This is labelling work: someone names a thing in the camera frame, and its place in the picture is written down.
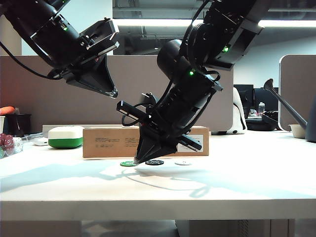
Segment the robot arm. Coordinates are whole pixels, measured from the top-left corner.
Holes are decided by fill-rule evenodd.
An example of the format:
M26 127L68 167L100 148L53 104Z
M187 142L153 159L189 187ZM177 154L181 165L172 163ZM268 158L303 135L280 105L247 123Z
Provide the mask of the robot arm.
M123 124L125 116L135 120L125 125L141 123L135 163L175 153L178 143L195 151L201 149L199 142L187 134L212 96L223 89L218 82L219 73L206 67L230 70L261 32L258 23L270 3L271 0L214 0L202 24L191 25L183 41L172 40L160 50L158 66L170 79L162 97L157 101L146 94L141 103L145 112L124 101L117 105L124 114Z
M116 98L118 92L107 69L106 53L117 48L119 32L105 18L81 33L59 11L70 0L0 0L4 14L26 43L53 70L48 79Z

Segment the computer mouse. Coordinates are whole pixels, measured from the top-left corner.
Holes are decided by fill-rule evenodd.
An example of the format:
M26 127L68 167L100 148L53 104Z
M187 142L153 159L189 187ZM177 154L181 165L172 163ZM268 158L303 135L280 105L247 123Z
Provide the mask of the computer mouse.
M33 144L36 146L48 146L48 138L40 137L33 140Z

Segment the carrot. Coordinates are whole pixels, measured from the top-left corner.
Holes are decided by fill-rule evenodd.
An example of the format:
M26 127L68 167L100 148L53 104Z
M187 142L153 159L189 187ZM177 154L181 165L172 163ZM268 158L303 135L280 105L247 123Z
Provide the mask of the carrot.
M6 107L2 107L0 108L0 116L1 115L8 115L14 112L14 107L12 106L6 106Z

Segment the green led light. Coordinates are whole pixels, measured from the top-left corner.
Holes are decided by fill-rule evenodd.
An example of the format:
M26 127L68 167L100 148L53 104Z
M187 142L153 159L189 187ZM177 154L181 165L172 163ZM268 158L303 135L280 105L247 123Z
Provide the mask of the green led light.
M225 47L223 48L222 52L223 52L223 53L227 53L228 50L229 50L229 47L228 47L228 46L225 46Z

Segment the black container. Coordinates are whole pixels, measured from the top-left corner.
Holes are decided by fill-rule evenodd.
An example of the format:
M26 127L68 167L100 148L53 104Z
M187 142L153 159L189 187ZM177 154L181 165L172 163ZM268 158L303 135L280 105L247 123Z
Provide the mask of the black container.
M6 115L8 133L23 137L31 133L31 114Z

